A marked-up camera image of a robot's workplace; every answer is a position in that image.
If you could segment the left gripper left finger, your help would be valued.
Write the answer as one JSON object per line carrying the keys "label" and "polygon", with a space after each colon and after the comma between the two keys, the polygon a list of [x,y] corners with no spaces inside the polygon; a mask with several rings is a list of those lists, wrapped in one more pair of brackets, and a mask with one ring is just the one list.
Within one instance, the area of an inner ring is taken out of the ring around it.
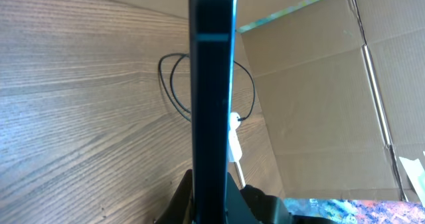
{"label": "left gripper left finger", "polygon": [[191,224],[193,218],[193,171],[188,169],[167,208],[154,222],[155,224]]}

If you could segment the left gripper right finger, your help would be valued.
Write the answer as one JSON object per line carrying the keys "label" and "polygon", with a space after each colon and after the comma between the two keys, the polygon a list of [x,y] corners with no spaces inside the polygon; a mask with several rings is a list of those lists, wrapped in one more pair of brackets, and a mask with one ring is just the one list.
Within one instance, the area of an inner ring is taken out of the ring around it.
{"label": "left gripper right finger", "polygon": [[226,223],[258,224],[230,173],[226,182]]}

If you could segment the Samsung Galaxy smartphone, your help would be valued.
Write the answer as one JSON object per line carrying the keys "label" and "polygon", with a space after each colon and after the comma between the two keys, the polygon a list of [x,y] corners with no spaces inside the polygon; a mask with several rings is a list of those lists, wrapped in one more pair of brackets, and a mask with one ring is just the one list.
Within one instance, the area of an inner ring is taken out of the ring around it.
{"label": "Samsung Galaxy smartphone", "polygon": [[195,223],[226,222],[236,0],[189,0]]}

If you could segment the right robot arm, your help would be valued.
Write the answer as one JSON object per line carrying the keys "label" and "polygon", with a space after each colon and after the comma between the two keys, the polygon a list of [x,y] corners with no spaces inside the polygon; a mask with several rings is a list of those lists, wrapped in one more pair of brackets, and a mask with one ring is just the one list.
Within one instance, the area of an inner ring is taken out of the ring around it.
{"label": "right robot arm", "polygon": [[266,224],[336,224],[323,217],[291,214],[284,202],[276,196],[266,195],[260,189],[246,185],[240,190],[242,197],[255,218]]}

